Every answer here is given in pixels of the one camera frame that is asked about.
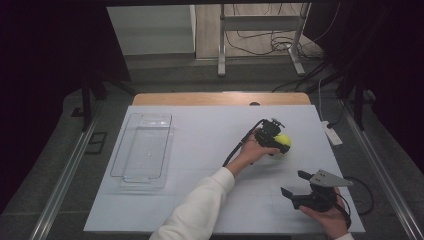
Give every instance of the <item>transparent tray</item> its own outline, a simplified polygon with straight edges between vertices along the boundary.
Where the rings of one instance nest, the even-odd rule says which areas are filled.
[[[119,142],[112,177],[132,190],[165,185],[172,142],[171,114],[134,113],[128,118]]]

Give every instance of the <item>white power strip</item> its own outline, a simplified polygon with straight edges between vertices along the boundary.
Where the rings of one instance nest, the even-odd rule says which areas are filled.
[[[331,145],[338,146],[342,145],[343,142],[339,138],[339,135],[337,135],[336,131],[334,131],[333,128],[328,128],[328,121],[322,121],[322,127],[324,128],[325,134],[327,134],[328,140],[330,141]]]

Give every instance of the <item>white tabletop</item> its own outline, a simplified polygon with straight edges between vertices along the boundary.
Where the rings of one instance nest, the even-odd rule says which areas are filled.
[[[295,195],[310,193],[308,181],[297,176],[298,170],[314,174],[323,169],[342,176],[314,106],[130,106],[117,143],[132,113],[172,115],[166,184],[156,191],[120,191],[122,178],[110,175],[116,144],[84,231],[153,232],[200,179],[222,166],[249,129],[261,119],[276,118],[285,126],[282,133],[291,138],[291,149],[284,155],[264,156],[237,177],[214,233],[323,232],[315,220],[293,209],[280,191],[284,187]],[[340,190],[352,211],[350,231],[364,232],[348,189]]]

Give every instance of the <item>hand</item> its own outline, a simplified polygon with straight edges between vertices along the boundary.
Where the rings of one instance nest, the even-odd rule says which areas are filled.
[[[340,194],[338,188],[334,188],[334,190],[337,194]],[[337,204],[344,208],[344,204],[340,196],[337,196]],[[317,220],[324,228],[327,235],[332,239],[339,238],[348,233],[346,220],[343,217],[343,214],[334,207],[323,213],[317,212],[305,206],[300,206],[299,209],[306,215]]]
[[[258,161],[262,156],[280,152],[278,148],[267,148],[259,145],[255,139],[255,131],[247,138],[246,142],[241,147],[239,155],[226,166],[234,177],[249,164]]]

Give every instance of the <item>yellow ball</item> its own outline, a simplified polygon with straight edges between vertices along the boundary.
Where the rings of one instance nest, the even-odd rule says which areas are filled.
[[[289,136],[284,135],[284,134],[278,134],[277,136],[274,137],[275,141],[283,144],[283,145],[287,145],[287,146],[291,146],[291,140],[289,138]]]

